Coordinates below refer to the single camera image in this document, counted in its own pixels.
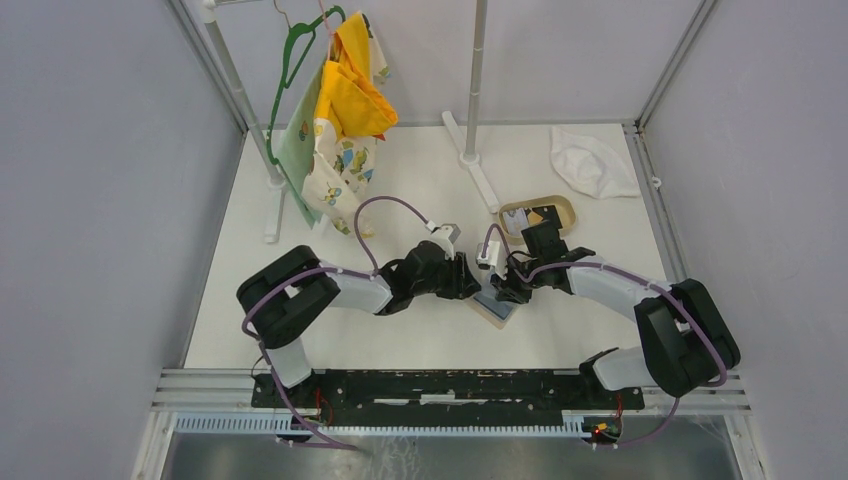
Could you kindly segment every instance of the white wall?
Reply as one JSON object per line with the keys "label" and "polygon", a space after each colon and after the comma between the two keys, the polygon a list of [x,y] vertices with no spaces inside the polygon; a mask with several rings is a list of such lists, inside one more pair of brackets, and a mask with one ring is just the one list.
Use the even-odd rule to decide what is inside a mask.
{"label": "white wall", "polygon": [[845,478],[848,3],[721,2],[648,126],[777,479]]}
{"label": "white wall", "polygon": [[[196,7],[196,0],[185,0]],[[327,0],[373,22],[393,78],[386,97],[401,122],[466,118],[473,0]],[[492,0],[483,61],[484,121],[633,119],[695,12],[698,0]],[[292,23],[309,23],[316,0],[278,0]],[[286,26],[271,0],[216,10],[234,62],[266,124],[279,81]],[[288,122],[326,56],[319,37],[277,124]]]}
{"label": "white wall", "polygon": [[0,4],[0,478],[129,478],[240,134],[165,1]]}

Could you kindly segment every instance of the clothing item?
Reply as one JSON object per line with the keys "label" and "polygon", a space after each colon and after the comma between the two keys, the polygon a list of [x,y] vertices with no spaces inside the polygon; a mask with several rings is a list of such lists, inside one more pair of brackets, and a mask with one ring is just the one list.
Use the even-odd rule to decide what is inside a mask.
{"label": "clothing item", "polygon": [[[377,90],[389,77],[383,52],[357,12],[336,30],[333,54],[324,65],[315,105],[312,168],[303,182],[303,198],[330,216],[344,234],[365,199],[376,166],[377,139],[397,123],[397,113]],[[365,215],[363,235],[373,235]]]}
{"label": "clothing item", "polygon": [[321,91],[321,78],[324,66],[318,68],[303,98],[289,120],[289,127],[283,133],[283,142],[277,150],[276,157],[289,183],[295,203],[309,226],[313,226],[321,218],[321,212],[311,208],[303,199],[303,181],[312,168],[312,153],[315,151],[315,135],[312,121],[315,117],[315,105],[318,103],[318,93]]}
{"label": "clothing item", "polygon": [[595,198],[638,197],[639,184],[631,166],[595,137],[551,127],[551,164],[580,193]]}

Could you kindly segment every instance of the white towel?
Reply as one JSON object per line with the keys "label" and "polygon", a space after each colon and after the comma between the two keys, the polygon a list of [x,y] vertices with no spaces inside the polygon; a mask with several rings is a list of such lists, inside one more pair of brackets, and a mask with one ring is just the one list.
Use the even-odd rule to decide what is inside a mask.
{"label": "white towel", "polygon": [[621,156],[595,137],[551,127],[551,164],[572,189],[591,197],[640,194],[639,184]]}

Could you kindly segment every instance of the white floor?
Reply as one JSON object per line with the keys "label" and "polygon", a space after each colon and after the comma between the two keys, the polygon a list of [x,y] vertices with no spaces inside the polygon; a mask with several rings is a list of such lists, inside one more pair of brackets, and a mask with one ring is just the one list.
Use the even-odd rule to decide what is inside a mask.
{"label": "white floor", "polygon": [[[592,135],[630,159],[620,125],[569,125]],[[415,205],[436,223],[462,230],[458,249],[473,252],[493,216],[486,212],[470,177],[442,127],[394,128],[380,144],[369,195],[390,194]],[[577,212],[566,237],[570,248],[585,246],[608,261],[655,278],[663,268],[641,198],[595,200],[572,191],[550,165],[549,126],[481,127],[478,145],[483,169],[502,203],[560,194]],[[256,146],[245,144],[212,269],[200,306],[186,368],[250,367],[259,352],[240,331],[244,317],[238,286],[298,244],[308,244],[332,263],[368,270],[355,238],[332,226],[310,231],[293,202],[283,214],[282,239],[262,243],[265,169]],[[427,232],[395,204],[368,207],[378,235],[369,240],[380,265],[403,257]],[[326,310],[304,334],[315,368],[478,369],[576,367],[601,350],[638,344],[635,325],[594,302],[550,289],[534,293],[503,330],[497,330],[462,302],[419,297],[390,317]]]}

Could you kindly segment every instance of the green hanger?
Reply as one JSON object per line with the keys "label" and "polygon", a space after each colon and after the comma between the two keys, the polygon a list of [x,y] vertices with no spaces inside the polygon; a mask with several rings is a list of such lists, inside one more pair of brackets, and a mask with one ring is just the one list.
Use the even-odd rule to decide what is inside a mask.
{"label": "green hanger", "polygon": [[[286,44],[283,48],[283,71],[280,74],[280,85],[277,87],[277,96],[274,98],[274,108],[271,109],[271,121],[268,123],[268,133],[265,136],[265,148],[268,151],[268,158],[271,159],[272,163],[277,165],[280,164],[280,161],[274,156],[274,153],[271,149],[271,132],[274,130],[274,123],[277,120],[277,110],[280,108],[280,99],[283,97],[283,91],[289,87],[291,87],[292,82],[294,81],[294,77],[297,75],[297,71],[300,70],[300,66],[303,64],[303,61],[306,59],[306,54],[309,53],[309,49],[312,47],[312,44],[315,42],[315,39],[318,37],[318,34],[315,30],[321,26],[324,22],[324,17],[330,17],[333,13],[338,13],[340,17],[342,17],[342,21],[344,22],[346,17],[344,14],[344,10],[342,7],[335,5],[330,8],[324,15],[316,18],[314,22],[310,24],[298,23],[293,27],[289,28],[289,34],[286,37]],[[298,38],[308,33],[312,34],[312,38],[309,39],[309,43],[306,44],[306,48],[303,49],[303,54],[297,60],[297,63],[294,65],[294,69],[292,69],[291,75],[289,75],[289,64],[291,61],[292,50],[294,49],[294,44]]]}

